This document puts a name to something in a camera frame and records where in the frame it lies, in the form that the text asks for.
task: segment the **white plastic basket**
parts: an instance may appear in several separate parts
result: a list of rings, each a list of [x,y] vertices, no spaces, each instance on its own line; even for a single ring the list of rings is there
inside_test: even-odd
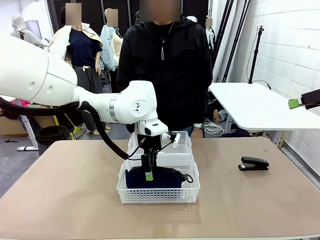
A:
[[[124,204],[150,203],[195,203],[197,201],[200,183],[199,171],[191,153],[158,153],[159,167],[173,168],[183,174],[189,174],[193,183],[184,181],[181,188],[135,188],[128,189],[125,170],[141,166],[140,160],[125,160],[119,172],[119,182],[116,189]]]
[[[192,154],[192,144],[191,144],[191,139],[188,136],[188,132],[186,131],[176,131],[176,133],[180,134],[180,139],[178,142],[178,145],[176,148],[173,147],[172,144],[170,144],[169,146],[167,146],[165,149],[163,149],[161,151],[161,153],[165,153],[165,154]],[[170,140],[166,140],[164,142],[162,142],[162,147],[164,147],[165,145],[167,145],[168,143],[170,143]],[[135,133],[132,134],[132,137],[129,140],[129,144],[128,144],[128,151],[127,153],[129,155],[131,155],[134,150],[137,148],[138,146],[138,138],[137,135],[135,135]],[[141,154],[144,154],[143,149],[139,149],[135,155],[133,157],[131,157],[132,159],[140,159],[141,158]]]

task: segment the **black stapler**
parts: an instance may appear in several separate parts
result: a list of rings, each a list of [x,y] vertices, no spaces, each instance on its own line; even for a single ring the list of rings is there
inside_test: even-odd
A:
[[[269,163],[261,158],[243,156],[241,161],[242,164],[238,166],[240,171],[258,171],[269,169]]]

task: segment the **person's hand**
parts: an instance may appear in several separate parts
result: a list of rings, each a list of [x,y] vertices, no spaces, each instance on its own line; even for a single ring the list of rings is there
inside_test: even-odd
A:
[[[95,64],[95,72],[98,74],[98,76],[101,75],[101,67],[99,63]]]
[[[202,139],[203,138],[202,129],[199,127],[195,127],[193,129],[192,134],[191,134],[191,138],[192,139]]]

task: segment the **coiled white cable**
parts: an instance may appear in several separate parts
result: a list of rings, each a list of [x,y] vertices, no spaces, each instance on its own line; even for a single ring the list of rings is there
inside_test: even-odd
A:
[[[203,127],[207,134],[214,137],[221,137],[225,133],[223,127],[215,124],[214,122],[205,121]]]

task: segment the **brown tabletop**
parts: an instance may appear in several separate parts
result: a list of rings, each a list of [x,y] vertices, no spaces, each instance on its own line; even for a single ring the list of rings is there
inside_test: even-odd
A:
[[[128,141],[115,141],[123,150]],[[320,192],[265,138],[192,141],[194,204],[122,204],[122,160],[102,141],[51,146],[0,199],[0,238],[291,238],[320,235]],[[269,171],[241,172],[242,156]]]

